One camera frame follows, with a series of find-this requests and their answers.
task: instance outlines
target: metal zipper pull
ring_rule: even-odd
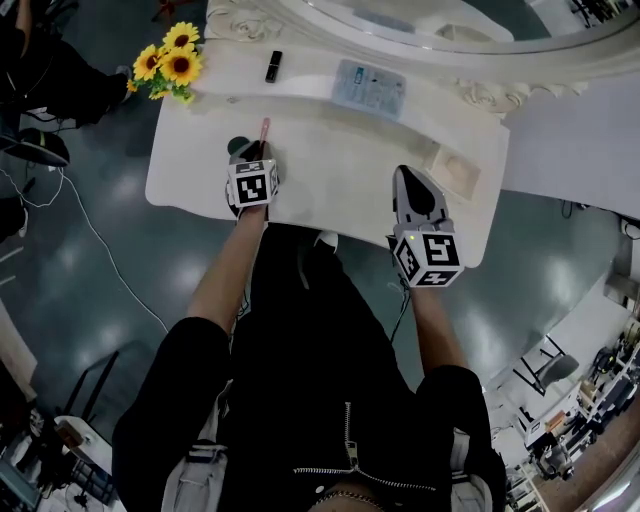
[[[347,441],[347,455],[349,455],[349,464],[352,468],[358,467],[358,443],[355,441]]]

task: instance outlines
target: white cable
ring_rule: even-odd
[[[136,299],[136,301],[138,301],[138,304],[140,304],[145,309],[145,311],[147,313],[149,313],[153,318],[155,318],[160,323],[160,325],[162,325],[162,328],[164,329],[164,332],[168,333],[169,330],[167,329],[167,326],[162,321],[162,319],[158,315],[156,315],[153,311],[151,311],[151,309],[144,302],[142,302],[140,300],[140,298],[134,293],[134,291],[131,289],[131,287],[124,280],[124,278],[122,277],[122,274],[120,274],[120,270],[118,269],[118,265],[116,265],[116,262],[113,259],[113,255],[111,254],[111,249],[109,249],[109,246],[107,245],[107,242],[104,241],[104,238],[102,238],[100,236],[100,233],[98,233],[96,231],[96,229],[93,227],[93,224],[91,224],[91,219],[89,219],[89,215],[87,214],[87,210],[84,209],[84,205],[82,204],[82,199],[80,199],[80,194],[78,193],[78,190],[76,189],[76,186],[73,184],[73,181],[71,181],[71,179],[69,177],[67,177],[67,176],[65,176],[63,174],[62,169],[58,169],[58,172],[62,176],[63,180],[67,180],[69,182],[69,184],[71,185],[71,188],[75,192],[76,198],[78,199],[78,204],[80,205],[80,209],[82,210],[82,213],[84,214],[85,219],[87,219],[87,224],[89,224],[89,227],[91,228],[91,231],[93,231],[93,234],[96,235],[98,240],[100,240],[100,243],[102,243],[102,245],[104,245],[104,248],[107,250],[107,254],[109,255],[109,259],[111,260],[111,265],[113,265],[113,269],[116,271],[116,275],[118,276],[118,279],[120,279],[120,281],[122,281],[122,284],[129,291],[131,296],[134,299]]]
[[[20,199],[22,199],[22,201],[27,203],[29,206],[33,206],[34,208],[46,208],[47,206],[51,206],[53,204],[53,202],[56,200],[56,198],[58,197],[58,195],[60,194],[60,191],[62,190],[62,182],[66,178],[66,176],[64,175],[64,171],[62,171],[61,169],[58,169],[58,172],[60,173],[61,177],[60,177],[60,185],[58,185],[58,191],[56,192],[56,195],[53,196],[51,201],[49,201],[48,203],[45,203],[45,204],[34,204],[31,201],[27,201],[27,199],[22,195],[22,192],[20,192],[20,190],[18,189],[18,186],[13,181],[13,178],[11,178],[11,176],[9,176],[4,169],[0,168],[0,172],[2,172],[2,174],[4,174],[7,178],[9,178],[9,181],[13,185],[13,188],[16,189],[16,192],[20,196]]]

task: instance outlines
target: chain necklace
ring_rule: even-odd
[[[320,498],[318,501],[316,501],[314,506],[315,505],[319,505],[320,503],[324,503],[325,501],[328,501],[330,499],[338,498],[338,497],[340,497],[340,498],[348,498],[350,500],[355,500],[355,501],[360,501],[362,503],[367,503],[368,505],[376,507],[378,510],[381,510],[382,512],[385,512],[384,507],[382,505],[380,505],[380,503],[378,503],[373,498],[369,498],[368,496],[362,496],[360,494],[355,494],[355,493],[349,492],[349,491],[333,491],[333,492],[330,492],[329,494],[326,494],[325,496]]]

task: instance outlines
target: white shoe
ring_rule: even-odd
[[[338,250],[338,241],[340,238],[338,237],[338,233],[334,233],[333,231],[323,231],[316,238],[316,242],[313,244],[315,247],[318,245],[318,242],[324,242],[329,247],[333,247],[333,254]]]
[[[116,75],[124,75],[127,77],[127,80],[133,79],[133,71],[129,66],[118,66],[116,68]],[[124,99],[120,102],[120,104],[125,103],[133,93],[127,90],[127,94],[125,94]]]
[[[24,209],[24,224],[23,226],[18,230],[18,236],[20,238],[24,238],[25,236],[27,236],[27,225],[29,224],[29,212],[28,210],[25,208]]]

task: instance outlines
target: vanity table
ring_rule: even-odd
[[[198,99],[188,108],[164,100],[147,199],[233,219],[227,145],[259,138],[268,117],[283,178],[272,222],[386,247],[391,177],[406,164],[444,191],[463,263],[477,267],[505,171],[504,115],[536,89],[578,93],[585,79],[638,69],[638,20],[631,6],[588,31],[522,41],[458,0],[211,0]],[[269,84],[273,51],[283,58]],[[344,60],[406,81],[395,119],[333,101]]]

